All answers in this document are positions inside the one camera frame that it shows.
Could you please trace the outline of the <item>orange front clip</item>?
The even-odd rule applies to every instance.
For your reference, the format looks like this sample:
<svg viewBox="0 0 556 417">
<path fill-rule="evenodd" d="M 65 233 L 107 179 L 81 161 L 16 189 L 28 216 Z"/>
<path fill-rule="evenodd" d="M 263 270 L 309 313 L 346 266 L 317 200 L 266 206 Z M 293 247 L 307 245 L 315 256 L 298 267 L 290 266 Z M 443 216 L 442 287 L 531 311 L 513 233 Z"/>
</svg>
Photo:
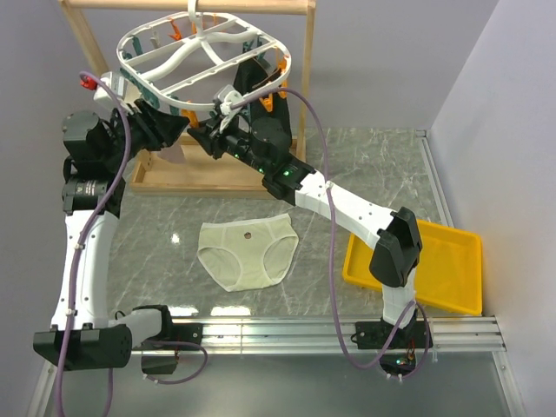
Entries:
<svg viewBox="0 0 556 417">
<path fill-rule="evenodd" d="M 189 109 L 182 109 L 181 116 L 186 117 L 189 120 L 189 127 L 192 129 L 196 129 L 200 126 L 197 114 L 193 110 Z"/>
</svg>

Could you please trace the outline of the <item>white round clip hanger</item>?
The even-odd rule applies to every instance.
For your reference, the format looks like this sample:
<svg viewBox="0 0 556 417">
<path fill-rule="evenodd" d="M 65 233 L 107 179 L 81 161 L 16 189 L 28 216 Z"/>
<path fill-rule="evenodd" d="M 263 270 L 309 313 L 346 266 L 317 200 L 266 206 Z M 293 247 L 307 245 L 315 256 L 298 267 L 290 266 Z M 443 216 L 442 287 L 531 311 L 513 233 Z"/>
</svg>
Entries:
<svg viewBox="0 0 556 417">
<path fill-rule="evenodd" d="M 145 23 L 119 41 L 116 54 L 122 76 L 153 108 L 172 115 L 180 115 L 182 109 L 208 113 L 213 102 L 194 102 L 186 89 L 271 53 L 281 74 L 243 95 L 243 100 L 288 81 L 292 59 L 282 42 L 229 13 L 215 13 L 215 23 L 205 28 L 208 16 L 198 10 L 178 12 Z"/>
</svg>

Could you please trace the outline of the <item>pale green white underwear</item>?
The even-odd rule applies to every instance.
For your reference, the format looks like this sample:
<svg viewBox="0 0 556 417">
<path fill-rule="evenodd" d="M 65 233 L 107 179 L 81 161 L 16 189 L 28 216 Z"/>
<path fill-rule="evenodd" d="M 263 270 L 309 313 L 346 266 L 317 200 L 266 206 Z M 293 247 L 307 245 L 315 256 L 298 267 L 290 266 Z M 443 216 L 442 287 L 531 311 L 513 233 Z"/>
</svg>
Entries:
<svg viewBox="0 0 556 417">
<path fill-rule="evenodd" d="M 225 291 L 273 287 L 292 265 L 299 237 L 288 214 L 201 226 L 197 258 Z"/>
</svg>

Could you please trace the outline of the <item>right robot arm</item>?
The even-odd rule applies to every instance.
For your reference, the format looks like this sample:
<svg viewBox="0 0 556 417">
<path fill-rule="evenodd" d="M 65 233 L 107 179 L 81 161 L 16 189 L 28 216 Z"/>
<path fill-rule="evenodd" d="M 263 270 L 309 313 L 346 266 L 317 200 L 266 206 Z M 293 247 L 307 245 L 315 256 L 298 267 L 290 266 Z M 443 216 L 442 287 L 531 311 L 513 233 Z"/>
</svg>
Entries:
<svg viewBox="0 0 556 417">
<path fill-rule="evenodd" d="M 213 117 L 187 132 L 214 159 L 228 154 L 258 171 L 275 199 L 321 215 L 364 241 L 372 250 L 369 272 L 382 288 L 384 340 L 399 348 L 412 339 L 414 277 L 423 247 L 412 210 L 373 204 L 329 181 L 291 153 L 292 137 L 274 118 L 243 130 L 238 122 L 223 128 Z"/>
</svg>

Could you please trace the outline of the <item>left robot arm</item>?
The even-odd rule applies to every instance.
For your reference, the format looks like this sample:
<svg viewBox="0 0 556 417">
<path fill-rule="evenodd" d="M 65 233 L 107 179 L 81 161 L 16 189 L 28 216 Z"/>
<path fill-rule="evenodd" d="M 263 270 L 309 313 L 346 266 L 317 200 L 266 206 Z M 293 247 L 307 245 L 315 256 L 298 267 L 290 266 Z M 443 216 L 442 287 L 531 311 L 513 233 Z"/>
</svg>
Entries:
<svg viewBox="0 0 556 417">
<path fill-rule="evenodd" d="M 37 332 L 33 349 L 66 371 L 121 368 L 132 349 L 147 341 L 169 347 L 175 339 L 169 309 L 135 308 L 111 320 L 107 307 L 109 252 L 121 215 L 122 171 L 140 151 L 172 146 L 189 119 L 153 109 L 143 99 L 130 109 L 113 109 L 108 120 L 90 110 L 62 122 L 63 212 L 66 259 L 50 329 Z"/>
</svg>

